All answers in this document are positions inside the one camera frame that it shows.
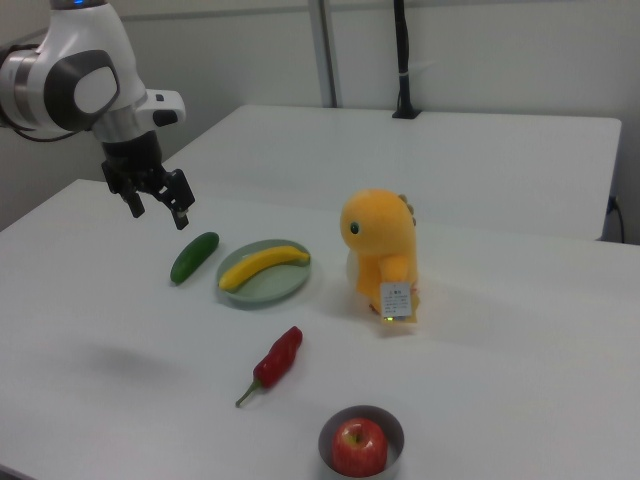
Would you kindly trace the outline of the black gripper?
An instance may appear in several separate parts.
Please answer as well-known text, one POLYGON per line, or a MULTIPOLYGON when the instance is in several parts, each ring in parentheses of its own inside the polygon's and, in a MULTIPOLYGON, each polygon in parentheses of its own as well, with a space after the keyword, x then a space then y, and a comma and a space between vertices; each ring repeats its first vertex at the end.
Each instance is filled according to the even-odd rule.
POLYGON ((123 195, 134 218, 145 213, 137 192, 147 193, 170 210, 175 226, 183 230, 188 224, 187 213, 195 197, 184 172, 167 172, 162 166, 162 152, 155 131, 124 142, 103 143, 105 161, 103 173, 109 190, 123 195))

